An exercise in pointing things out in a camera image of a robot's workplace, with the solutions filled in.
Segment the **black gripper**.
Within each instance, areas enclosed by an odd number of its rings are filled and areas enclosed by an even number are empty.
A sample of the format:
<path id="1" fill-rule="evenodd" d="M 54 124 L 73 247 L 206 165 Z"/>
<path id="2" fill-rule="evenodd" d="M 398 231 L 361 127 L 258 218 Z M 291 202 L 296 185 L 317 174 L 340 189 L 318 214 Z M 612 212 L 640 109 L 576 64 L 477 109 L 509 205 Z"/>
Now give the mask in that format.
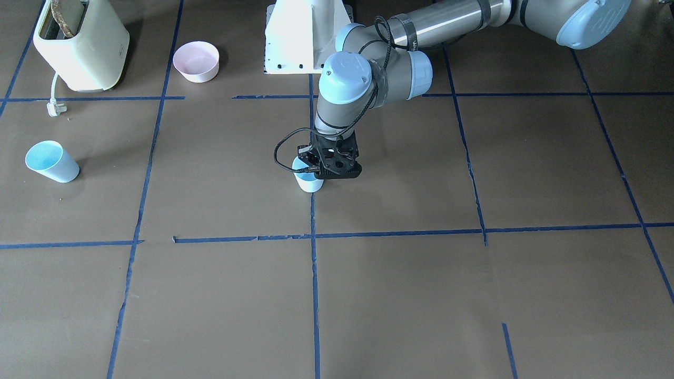
<path id="1" fill-rule="evenodd" d="M 361 175 L 356 134 L 349 137 L 311 136 L 311 144 L 297 146 L 297 156 L 309 165 L 308 172 L 318 179 L 354 179 Z"/>

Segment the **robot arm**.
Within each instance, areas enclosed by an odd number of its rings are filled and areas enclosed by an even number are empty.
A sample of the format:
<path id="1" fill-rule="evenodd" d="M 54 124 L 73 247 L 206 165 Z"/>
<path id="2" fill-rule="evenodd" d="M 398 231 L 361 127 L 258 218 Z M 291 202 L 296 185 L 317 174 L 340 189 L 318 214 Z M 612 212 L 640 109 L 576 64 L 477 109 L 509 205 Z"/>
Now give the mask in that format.
<path id="1" fill-rule="evenodd" d="M 361 165 L 354 128 L 371 108 L 426 93 L 433 68 L 424 48 L 488 26 L 518 25 L 558 45 L 585 49 L 608 36 L 629 1 L 439 1 L 408 14 L 343 26 L 323 63 L 310 144 L 297 148 L 317 179 L 353 179 Z"/>

